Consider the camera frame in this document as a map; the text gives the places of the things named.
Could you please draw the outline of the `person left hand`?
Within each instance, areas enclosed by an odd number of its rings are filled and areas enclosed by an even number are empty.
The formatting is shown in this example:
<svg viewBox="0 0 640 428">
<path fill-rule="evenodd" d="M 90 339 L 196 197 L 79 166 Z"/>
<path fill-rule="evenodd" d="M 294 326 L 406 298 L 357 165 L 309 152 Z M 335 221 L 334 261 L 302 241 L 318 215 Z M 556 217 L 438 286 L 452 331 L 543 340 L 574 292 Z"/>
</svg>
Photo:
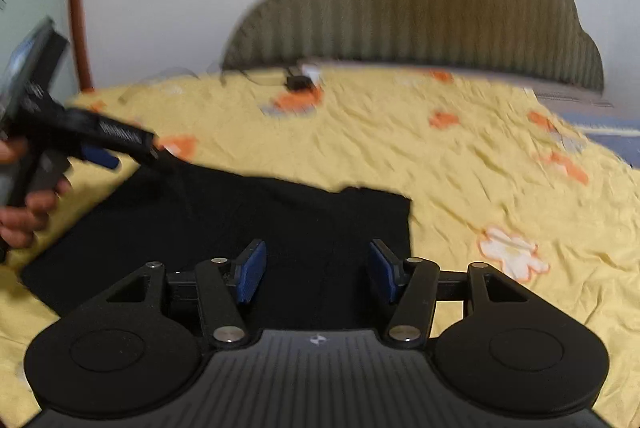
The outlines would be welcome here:
<svg viewBox="0 0 640 428">
<path fill-rule="evenodd" d="M 10 248 L 28 248 L 35 233 L 47 228 L 50 213 L 58 206 L 58 199 L 72 188 L 62 177 L 53 189 L 30 193 L 21 207 L 1 208 L 1 238 Z"/>
</svg>

